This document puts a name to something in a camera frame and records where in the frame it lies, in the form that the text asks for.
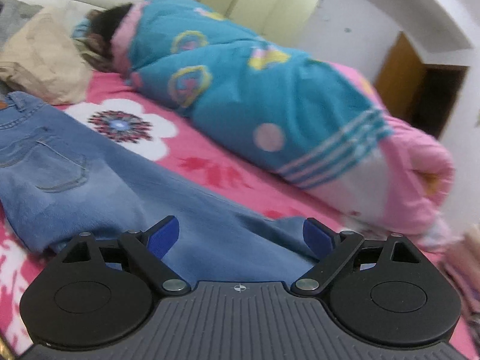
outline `blue gripper pad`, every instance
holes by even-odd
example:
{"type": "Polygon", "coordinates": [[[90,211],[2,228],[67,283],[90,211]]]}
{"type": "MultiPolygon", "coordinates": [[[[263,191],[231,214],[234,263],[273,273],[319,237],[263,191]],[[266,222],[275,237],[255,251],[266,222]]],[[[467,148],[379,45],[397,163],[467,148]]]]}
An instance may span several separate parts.
{"type": "Polygon", "coordinates": [[[146,245],[147,249],[160,260],[175,245],[180,235],[178,219],[174,216],[169,216],[166,220],[158,223],[146,232],[151,233],[146,245]]]}
{"type": "Polygon", "coordinates": [[[321,261],[340,244],[340,236],[313,218],[303,223],[303,240],[321,261]]]}

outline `gray cloth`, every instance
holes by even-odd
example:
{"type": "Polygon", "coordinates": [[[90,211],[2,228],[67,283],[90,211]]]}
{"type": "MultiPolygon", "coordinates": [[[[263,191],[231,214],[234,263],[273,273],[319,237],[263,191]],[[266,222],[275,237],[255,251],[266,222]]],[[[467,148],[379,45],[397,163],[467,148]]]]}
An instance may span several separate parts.
{"type": "Polygon", "coordinates": [[[3,8],[0,12],[0,48],[7,40],[22,28],[28,20],[43,7],[29,5],[18,0],[0,0],[3,8]]]}
{"type": "Polygon", "coordinates": [[[0,80],[0,100],[5,99],[5,96],[8,95],[12,90],[10,87],[0,80]]]}

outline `pink bedsheet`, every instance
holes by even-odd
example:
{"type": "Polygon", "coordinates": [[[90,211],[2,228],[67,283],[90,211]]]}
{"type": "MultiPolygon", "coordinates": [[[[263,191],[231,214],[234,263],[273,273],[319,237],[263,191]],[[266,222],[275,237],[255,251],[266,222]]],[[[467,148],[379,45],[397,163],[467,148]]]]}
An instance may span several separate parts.
{"type": "MultiPolygon", "coordinates": [[[[126,148],[270,218],[313,216],[335,231],[344,227],[339,212],[226,152],[191,128],[185,120],[123,85],[117,74],[94,73],[87,101],[62,109],[114,140],[124,140],[125,137],[105,130],[98,123],[98,115],[105,111],[134,115],[148,128],[142,131],[133,128],[130,142],[119,143],[126,148]]],[[[43,263],[29,256],[16,243],[8,227],[0,212],[0,331],[12,347],[22,353],[31,342],[20,319],[18,304],[43,263]]],[[[452,343],[468,359],[476,358],[463,321],[459,323],[452,343]]]]}

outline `jeans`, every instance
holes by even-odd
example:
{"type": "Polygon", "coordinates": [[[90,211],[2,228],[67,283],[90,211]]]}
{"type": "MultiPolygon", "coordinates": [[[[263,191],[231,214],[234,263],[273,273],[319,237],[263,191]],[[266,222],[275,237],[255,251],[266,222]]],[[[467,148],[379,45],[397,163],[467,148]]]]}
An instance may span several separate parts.
{"type": "Polygon", "coordinates": [[[23,92],[0,109],[0,199],[23,244],[61,249],[147,230],[167,215],[180,237],[163,261],[190,284],[285,281],[315,263],[304,218],[270,220],[117,145],[23,92]]]}

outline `beige pillow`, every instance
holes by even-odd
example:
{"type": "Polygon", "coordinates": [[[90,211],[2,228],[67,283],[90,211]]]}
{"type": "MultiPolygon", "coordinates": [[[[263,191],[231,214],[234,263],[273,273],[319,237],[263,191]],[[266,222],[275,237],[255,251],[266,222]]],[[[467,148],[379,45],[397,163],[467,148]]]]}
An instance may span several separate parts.
{"type": "Polygon", "coordinates": [[[92,70],[60,17],[55,8],[44,8],[6,42],[0,52],[0,79],[49,104],[75,104],[85,100],[92,70]]]}

